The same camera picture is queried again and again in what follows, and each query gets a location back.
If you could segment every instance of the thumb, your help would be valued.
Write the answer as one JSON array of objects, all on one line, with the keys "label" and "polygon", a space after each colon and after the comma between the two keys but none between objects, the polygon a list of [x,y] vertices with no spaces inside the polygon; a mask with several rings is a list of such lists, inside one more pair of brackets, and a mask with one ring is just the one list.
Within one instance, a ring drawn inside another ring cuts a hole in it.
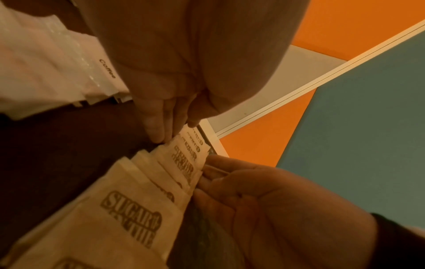
[{"label": "thumb", "polygon": [[250,195],[261,198],[283,187],[277,172],[269,168],[244,169],[211,182],[209,193],[216,198]]},{"label": "thumb", "polygon": [[188,122],[198,122],[202,119],[217,116],[240,102],[230,101],[205,90],[198,94],[189,106]]}]

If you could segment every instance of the orange wall panel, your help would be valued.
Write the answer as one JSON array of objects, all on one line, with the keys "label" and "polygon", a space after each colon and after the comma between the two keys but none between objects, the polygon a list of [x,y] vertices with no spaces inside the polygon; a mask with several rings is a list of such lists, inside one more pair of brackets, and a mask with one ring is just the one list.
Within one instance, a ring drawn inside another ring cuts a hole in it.
[{"label": "orange wall panel", "polygon": [[276,166],[315,91],[221,138],[229,157]]},{"label": "orange wall panel", "polygon": [[425,19],[425,0],[311,0],[292,44],[350,60]]}]

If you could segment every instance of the hand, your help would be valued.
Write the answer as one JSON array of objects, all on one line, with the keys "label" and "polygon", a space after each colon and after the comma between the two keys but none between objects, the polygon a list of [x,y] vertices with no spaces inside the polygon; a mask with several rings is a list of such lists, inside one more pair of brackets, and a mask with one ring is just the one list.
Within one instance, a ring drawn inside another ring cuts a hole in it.
[{"label": "hand", "polygon": [[153,142],[223,113],[272,76],[308,0],[77,0]]},{"label": "hand", "polygon": [[377,227],[369,213],[288,171],[209,156],[196,205],[255,268],[366,268]]}]

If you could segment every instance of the black sleeve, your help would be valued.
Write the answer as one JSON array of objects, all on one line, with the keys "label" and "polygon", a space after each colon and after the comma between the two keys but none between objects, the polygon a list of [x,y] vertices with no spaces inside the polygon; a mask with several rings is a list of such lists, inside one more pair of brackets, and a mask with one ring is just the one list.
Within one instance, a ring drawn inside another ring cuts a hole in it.
[{"label": "black sleeve", "polygon": [[378,214],[375,252],[369,264],[375,268],[425,268],[425,238]]}]

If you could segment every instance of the white edge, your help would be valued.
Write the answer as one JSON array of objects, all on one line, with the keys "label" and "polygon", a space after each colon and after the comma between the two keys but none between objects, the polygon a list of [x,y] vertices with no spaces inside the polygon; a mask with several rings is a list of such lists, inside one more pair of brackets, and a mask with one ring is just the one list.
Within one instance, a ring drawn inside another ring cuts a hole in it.
[{"label": "white edge", "polygon": [[[333,80],[334,78],[348,72],[349,70],[359,66],[360,64],[378,56],[379,54],[395,47],[396,45],[408,40],[409,38],[425,31],[425,20],[413,25],[412,27],[404,30],[403,32],[393,36],[392,38],[382,42],[381,44],[371,48],[370,50],[360,54],[359,56],[343,63],[339,67],[329,71],[328,73],[316,78],[315,80],[305,84],[304,86],[292,91],[291,93],[285,95],[282,98],[279,98],[278,100],[264,106],[263,108],[255,111],[254,113],[251,113],[250,115],[244,117],[243,119],[238,120],[237,122],[229,125],[228,127],[218,131],[215,134],[215,137],[217,137],[217,140],[220,142],[220,138],[244,127],[245,125],[261,118],[262,116],[278,109],[279,107],[291,102],[292,100],[308,93],[309,91],[312,91],[316,89],[317,87],[322,86],[323,84]],[[211,131],[214,132],[211,125],[208,122],[209,128],[211,128]]]},{"label": "white edge", "polygon": [[218,155],[229,157],[227,151],[224,149],[223,145],[220,142],[220,139],[217,137],[216,132],[212,128],[208,120],[203,119],[199,123],[204,131],[205,136],[207,136],[209,142],[211,143],[212,148],[216,151]]}]

